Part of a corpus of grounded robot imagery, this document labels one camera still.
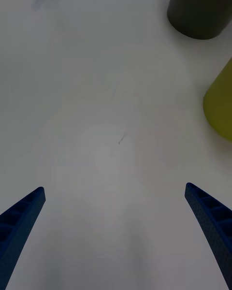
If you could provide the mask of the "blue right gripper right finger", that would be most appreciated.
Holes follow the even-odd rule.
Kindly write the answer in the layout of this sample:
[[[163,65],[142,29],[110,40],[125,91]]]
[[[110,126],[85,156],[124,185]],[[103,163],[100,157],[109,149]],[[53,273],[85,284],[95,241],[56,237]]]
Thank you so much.
[[[232,211],[192,183],[186,184],[190,205],[225,279],[232,289]]]

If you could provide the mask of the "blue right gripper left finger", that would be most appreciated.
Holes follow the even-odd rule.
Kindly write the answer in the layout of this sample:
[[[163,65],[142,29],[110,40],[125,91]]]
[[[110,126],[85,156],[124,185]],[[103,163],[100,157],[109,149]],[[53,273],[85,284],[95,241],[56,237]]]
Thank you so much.
[[[46,201],[36,188],[0,215],[0,289],[6,289],[29,234]]]

